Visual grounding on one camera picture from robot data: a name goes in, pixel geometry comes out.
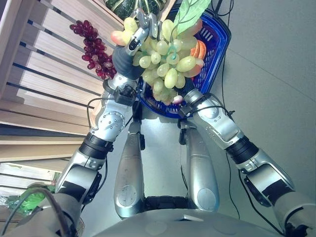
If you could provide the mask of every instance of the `black band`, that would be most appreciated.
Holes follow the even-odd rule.
[[[226,148],[226,151],[236,164],[241,164],[252,158],[259,149],[246,136],[243,136],[235,144]]]
[[[88,133],[79,147],[79,151],[95,159],[105,159],[107,153],[113,151],[112,144],[112,142],[104,141],[92,135],[92,133]]]

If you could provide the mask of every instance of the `red grape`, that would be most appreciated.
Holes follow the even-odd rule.
[[[95,64],[94,64],[94,63],[89,63],[88,66],[87,66],[87,68],[90,69],[90,70],[91,70],[92,68],[94,68],[94,67],[95,67]]]
[[[113,64],[112,63],[104,63],[103,64],[106,68],[111,68],[113,67]]]
[[[77,26],[83,28],[83,23],[82,23],[82,21],[76,21],[76,23],[77,23]]]
[[[81,56],[81,58],[82,58],[84,61],[89,61],[89,60],[91,59],[88,55],[83,55],[83,56]]]
[[[88,20],[84,20],[83,25],[88,28],[90,26],[90,22]]]
[[[102,43],[102,40],[101,40],[100,38],[96,38],[96,39],[94,40],[94,43],[95,43],[95,44],[101,44],[101,43]]]
[[[71,25],[69,26],[69,28],[73,31],[76,26],[77,26],[77,25],[75,25],[75,24],[71,24]]]
[[[81,34],[81,33],[82,33],[82,28],[80,28],[80,27],[75,27],[75,28],[74,28],[74,33],[75,33],[76,35]]]
[[[83,40],[83,43],[84,43],[86,46],[88,46],[88,45],[93,45],[93,42],[91,42],[91,41],[88,40],[87,38],[85,38],[85,39]]]
[[[97,44],[96,48],[99,49],[99,50],[104,50],[105,49],[105,47],[103,45],[101,45],[101,44]]]
[[[95,68],[95,73],[102,79],[113,78],[117,72],[113,67],[112,55],[109,56],[104,52],[107,48],[98,38],[98,30],[88,20],[83,22],[78,20],[76,23],[69,27],[75,34],[85,38],[83,40],[85,53],[81,58],[89,62],[87,68],[90,70]]]

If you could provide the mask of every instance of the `metal arm segment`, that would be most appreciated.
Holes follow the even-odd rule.
[[[288,234],[305,236],[316,228],[316,205],[304,195],[295,192],[293,182],[264,151],[257,148],[241,129],[225,115],[219,103],[203,96],[192,85],[185,87],[184,100],[194,113],[194,122],[204,128],[208,136],[226,150],[244,174],[246,185],[263,206],[273,206],[281,227]]]

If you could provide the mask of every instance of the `wooden slat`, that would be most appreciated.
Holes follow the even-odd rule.
[[[167,18],[170,10],[172,9],[172,6],[175,4],[176,1],[177,0],[168,0],[167,1],[166,5],[164,6],[164,9],[159,13],[159,20],[160,21],[164,21]]]
[[[86,135],[89,131],[88,127],[86,126],[53,121],[53,120],[26,116],[26,115],[20,115],[20,114],[11,113],[11,112],[5,112],[5,111],[0,111],[0,123],[13,125],[13,126],[55,131],[55,132],[78,134],[78,135]]]
[[[71,157],[79,145],[0,145],[0,162]]]
[[[69,40],[82,49],[85,46],[83,37],[75,35],[74,32],[69,29],[69,26],[73,24],[71,21],[38,1],[35,3],[29,19]]]
[[[0,145],[80,145],[82,137],[0,136]]]
[[[87,68],[87,62],[81,59],[82,52],[30,24],[25,27],[22,42],[95,75]]]
[[[51,0],[50,3],[76,20],[90,21],[92,26],[98,30],[100,37],[106,40],[104,43],[107,45],[109,53],[112,53],[110,44],[114,46],[114,43],[111,41],[110,34],[114,30],[123,30],[123,25],[118,24],[117,20],[86,0]]]
[[[26,189],[17,189],[12,187],[0,187],[0,196],[20,196]]]
[[[23,46],[19,46],[14,62],[99,94],[104,91],[102,81]]]
[[[18,165],[13,163],[1,163],[0,174],[8,174],[14,176],[21,176],[25,178],[53,180],[55,172],[47,169],[34,168],[25,165]]]
[[[0,99],[3,95],[7,78],[12,67],[13,59],[15,57],[17,47],[21,41],[26,22],[29,18],[34,2],[35,0],[23,0],[15,18],[15,22],[9,37],[10,40],[5,47],[5,52],[3,54],[3,58],[5,58],[5,60],[2,60],[0,64]]]
[[[60,122],[68,122],[77,125],[88,126],[86,118],[68,115],[56,111],[41,109],[38,107],[33,107],[29,105],[23,105],[20,103],[15,103],[6,100],[0,100],[0,110],[15,112],[25,115],[32,115],[43,119],[52,119]]]
[[[0,18],[0,63],[22,0],[7,0]]]
[[[36,168],[48,169],[54,172],[62,172],[66,167],[68,161],[63,159],[41,159],[41,160],[28,160],[17,161],[14,164],[27,165]]]
[[[20,104],[87,118],[86,108],[84,106],[40,95],[10,85],[6,86],[3,98]]]
[[[89,100],[97,97],[94,94],[73,88],[72,86],[53,81],[41,75],[13,66],[8,82],[24,86],[28,89],[58,96],[67,100],[86,105]]]
[[[45,180],[41,181],[41,180],[36,180],[36,179],[14,177],[14,176],[9,176],[5,174],[0,174],[0,186],[12,186],[12,187],[25,189],[29,185],[36,182],[41,182],[46,185],[51,184],[50,181],[45,181]]]

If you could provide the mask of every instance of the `blue basket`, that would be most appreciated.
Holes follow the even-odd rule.
[[[173,8],[168,19],[174,20],[178,9],[179,7]],[[193,83],[200,92],[208,93],[231,40],[231,32],[221,19],[213,18],[213,13],[209,10],[203,13],[201,19],[203,21],[202,29],[195,37],[205,43],[206,56],[204,66],[200,74],[194,77]],[[180,105],[166,106],[164,103],[156,101],[153,98],[151,87],[141,78],[139,79],[139,88],[141,89],[140,99],[150,110],[169,118],[180,118],[178,115]]]

